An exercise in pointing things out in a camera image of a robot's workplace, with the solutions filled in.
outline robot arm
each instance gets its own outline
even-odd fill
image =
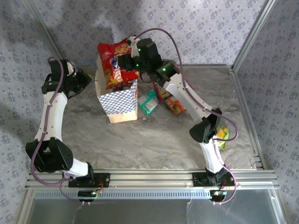
[[[64,67],[64,79],[61,89],[58,91],[52,103],[49,114],[47,107],[53,97],[60,79],[60,67],[57,61],[50,61],[51,71],[42,86],[43,114],[35,141],[26,144],[26,152],[32,158],[38,142],[43,134],[43,127],[47,116],[47,132],[38,151],[34,165],[39,172],[63,171],[65,174],[75,177],[88,174],[88,163],[76,160],[72,151],[62,142],[61,125],[64,108],[67,100],[71,98],[70,92],[79,94],[91,81],[88,74],[79,70],[75,73],[71,63],[61,60]]]
[[[216,128],[220,118],[208,111],[222,114],[221,110],[219,108],[212,109],[187,83],[184,85],[185,80],[179,70],[171,62],[161,59],[156,44],[150,38],[140,40],[130,37],[128,44],[131,46],[131,54],[118,56],[118,65],[125,70],[147,72],[151,81],[159,83],[187,109],[195,123],[189,133],[203,150],[208,182],[211,185],[219,184],[226,174],[226,170],[223,168],[222,159],[217,157],[220,153],[218,149],[215,151],[212,138],[217,134]],[[205,109],[199,108],[193,98],[200,102]]]

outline gray marble surface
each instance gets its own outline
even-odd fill
[[[229,168],[255,168],[253,151],[242,119],[235,90],[227,69],[185,66],[194,90],[212,107],[234,120],[240,137],[228,142],[221,156]],[[152,84],[138,82],[145,93]],[[175,116],[160,103],[149,115],[138,110],[138,119],[111,124],[90,84],[69,100],[64,111],[63,142],[75,158],[90,162],[94,168],[205,168],[200,146],[189,135],[193,121],[188,112]]]

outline chip bag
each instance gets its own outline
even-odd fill
[[[164,98],[171,96],[171,94],[168,91],[166,91],[166,89],[161,87],[158,83],[153,82],[153,85],[159,100],[163,100]]]
[[[221,125],[217,126],[217,137],[220,139],[227,140],[229,137],[229,129],[225,126],[221,126]],[[218,147],[221,150],[225,150],[225,144],[226,144],[225,141],[218,141]]]
[[[98,52],[106,78],[106,89],[118,87],[124,82],[128,83],[139,77],[139,71],[125,71],[117,64],[117,56],[131,54],[127,39],[112,45],[108,43],[99,43]]]
[[[147,92],[141,97],[138,98],[138,105],[145,112],[146,116],[148,116],[156,106],[158,106],[157,94],[155,90],[151,90]]]

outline patterned wallpaper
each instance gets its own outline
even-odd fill
[[[40,122],[51,53],[22,1],[1,0],[0,8],[0,223],[7,224],[28,176],[25,144]]]
[[[64,55],[95,59],[99,42],[159,27],[177,40],[183,63],[232,64],[264,0],[33,0]],[[163,58],[177,60],[164,33],[149,33]]]
[[[238,71],[265,159],[299,223],[299,2],[278,0]]]

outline purple cable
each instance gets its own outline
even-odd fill
[[[71,197],[68,197],[67,194],[64,193],[64,192],[62,191],[62,184],[63,184],[65,181],[68,181],[68,180],[70,180],[70,179],[66,179],[65,176],[64,176],[64,173],[62,173],[62,182],[61,182],[60,185],[59,185],[59,190],[60,190],[61,194],[62,194],[65,198],[67,198],[68,200],[70,200],[70,201],[72,201],[72,202],[74,202],[74,203],[82,204],[82,202],[80,202],[80,201],[78,201],[78,200],[76,200],[76,199],[73,199],[73,198],[71,198]]]
[[[47,127],[48,127],[48,119],[49,119],[49,111],[50,111],[50,108],[51,108],[51,105],[60,89],[60,86],[62,84],[62,81],[63,81],[63,78],[64,78],[64,69],[63,69],[63,66],[62,66],[62,63],[60,60],[58,60],[57,58],[55,57],[49,57],[48,58],[48,62],[50,62],[51,59],[55,59],[58,61],[59,63],[59,66],[60,66],[60,69],[61,69],[61,76],[60,76],[60,80],[59,80],[59,83],[58,83],[58,86],[52,96],[52,98],[50,99],[50,102],[49,102],[49,105],[47,106],[47,109],[46,109],[46,114],[45,114],[45,123],[44,123],[44,126],[43,126],[43,134],[41,136],[41,139],[39,140],[37,146],[36,146],[36,149],[35,151],[33,152],[33,155],[32,155],[32,158],[31,158],[31,163],[30,163],[30,171],[31,171],[31,174],[33,175],[33,177],[38,181],[40,182],[41,184],[43,185],[47,185],[47,186],[56,186],[56,185],[59,185],[59,184],[62,184],[64,181],[65,181],[65,178],[64,178],[64,174],[63,174],[63,178],[56,182],[56,183],[49,183],[49,182],[46,182],[42,179],[40,179],[37,174],[35,173],[35,170],[34,170],[34,161],[36,159],[36,155],[38,153],[38,150],[40,149],[41,145],[42,145],[42,142],[43,142],[43,139],[45,138],[45,135],[47,133]]]
[[[234,182],[235,182],[235,189],[234,189],[234,192],[233,192],[232,196],[231,196],[228,200],[226,200],[226,201],[224,201],[224,202],[215,202],[215,203],[218,203],[218,204],[223,204],[223,203],[229,202],[229,201],[232,200],[233,197],[235,196],[235,194],[236,194],[236,192],[237,192],[237,180],[235,179],[235,175],[233,174],[233,172],[230,171],[230,169],[227,168],[222,162],[220,162],[220,161],[221,161],[221,160],[220,160],[220,155],[218,154],[218,151],[217,151],[217,149],[216,149],[216,145],[215,145],[214,139],[212,139],[212,141],[213,141],[214,150],[215,150],[215,153],[216,153],[216,156],[217,156],[217,159],[218,159],[219,163],[222,165],[222,167],[223,167],[226,171],[228,171],[228,172],[232,175],[232,177],[233,177],[233,179],[234,179]]]
[[[161,28],[151,28],[151,29],[147,29],[147,30],[145,30],[145,31],[143,31],[143,32],[141,32],[139,35],[137,35],[134,39],[136,39],[136,38],[138,38],[138,37],[140,37],[141,35],[143,35],[143,34],[145,34],[145,33],[147,33],[147,32],[149,32],[149,31],[152,31],[152,30],[159,30],[159,31],[162,31],[162,32],[164,32],[164,33],[166,33],[169,37],[170,37],[170,39],[172,40],[172,42],[173,42],[173,45],[174,45],[174,47],[175,47],[175,49],[176,49],[176,52],[177,52],[177,55],[178,55],[178,60],[179,60],[179,65],[180,65],[180,68],[181,68],[181,74],[182,74],[182,79],[183,79],[183,86],[184,86],[184,88],[185,88],[185,90],[186,90],[186,92],[188,93],[188,95],[191,97],[191,99],[203,110],[203,111],[208,111],[209,113],[211,113],[211,114],[213,114],[213,115],[216,115],[216,116],[218,116],[218,117],[220,117],[220,118],[222,118],[222,119],[225,119],[225,120],[227,120],[229,123],[231,123],[232,124],[232,126],[235,128],[235,136],[233,137],[233,138],[231,138],[231,139],[227,139],[227,140],[225,140],[225,139],[215,139],[215,140],[219,140],[219,141],[233,141],[233,140],[235,140],[235,139],[237,139],[238,138],[238,136],[239,136],[239,132],[238,132],[238,127],[237,127],[237,125],[231,120],[231,119],[229,119],[229,118],[227,118],[227,117],[225,117],[225,116],[223,116],[223,115],[221,115],[221,114],[218,114],[218,113],[216,113],[216,112],[214,112],[214,111],[211,111],[211,110],[209,110],[209,109],[206,109],[191,93],[190,93],[190,91],[188,90],[188,87],[186,87],[186,84],[188,83],[187,82],[187,80],[186,80],[186,78],[185,78],[185,75],[184,75],[184,73],[183,73],[183,63],[182,63],[182,59],[181,59],[181,55],[180,55],[180,53],[179,53],[179,50],[178,50],[178,46],[177,46],[177,44],[176,44],[176,42],[175,42],[175,40],[173,39],[173,37],[170,35],[170,33],[168,33],[166,30],[164,30],[164,29],[161,29]]]

